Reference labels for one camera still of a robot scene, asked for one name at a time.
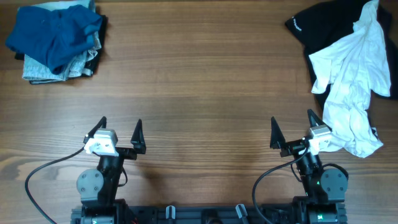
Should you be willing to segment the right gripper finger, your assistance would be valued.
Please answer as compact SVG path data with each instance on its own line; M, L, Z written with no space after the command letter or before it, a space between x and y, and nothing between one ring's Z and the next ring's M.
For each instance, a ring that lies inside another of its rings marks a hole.
M325 125L329 130L331 130L331 128L327 124L325 124L312 109L308 109L307 114L311 128L315 126Z
M271 139L270 139L270 148L280 149L285 144L285 138L282 134L282 131L273 116L271 118Z

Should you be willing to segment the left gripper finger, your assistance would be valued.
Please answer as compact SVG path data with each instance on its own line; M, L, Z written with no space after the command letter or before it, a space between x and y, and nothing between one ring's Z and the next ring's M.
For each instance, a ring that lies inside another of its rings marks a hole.
M142 129L142 120L138 119L136 127L134 128L134 132L131 138L131 144L133 145L133 149L136 154L145 154L146 153L146 143L144 140L144 133Z
M94 128L91 131L89 131L88 134L85 135L84 143L86 144L89 139L94 138L94 134L95 132L97 132L97 130L99 130L100 128L106 128L106 124L107 124L107 118L103 116L99 120L99 122L94 126Z

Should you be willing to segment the white t-shirt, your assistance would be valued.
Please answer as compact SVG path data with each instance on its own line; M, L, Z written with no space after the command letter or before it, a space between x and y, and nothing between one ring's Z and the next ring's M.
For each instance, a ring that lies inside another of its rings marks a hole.
M378 6L378 1L367 2L352 34L309 56L317 78L312 93L330 88L323 109L323 122L332 129L328 152L344 148L365 158L383 145L366 112L371 93L389 96L391 87Z

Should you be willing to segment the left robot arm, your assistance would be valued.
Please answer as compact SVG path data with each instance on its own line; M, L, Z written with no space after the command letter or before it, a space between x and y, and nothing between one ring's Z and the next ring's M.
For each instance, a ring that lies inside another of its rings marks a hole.
M139 154L146 153L146 143L139 120L131 137L132 147L118 147L118 137L113 129L106 127L106 117L86 134L83 150L99 157L95 169L85 170L76 181L80 193L81 208L72 211L71 223L79 224L127 224L138 219L124 199L116 199L121 174L125 174L125 160L135 161Z

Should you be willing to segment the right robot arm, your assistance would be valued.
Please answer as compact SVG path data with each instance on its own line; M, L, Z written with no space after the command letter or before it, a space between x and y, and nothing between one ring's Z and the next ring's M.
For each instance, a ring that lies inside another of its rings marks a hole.
M281 157L292 156L305 195L282 205L263 205L272 223L346 223L345 192L348 172L336 164L322 164L319 152L331 142L332 129L311 109L307 110L310 128L302 139L285 140L275 118L271 118L270 147Z

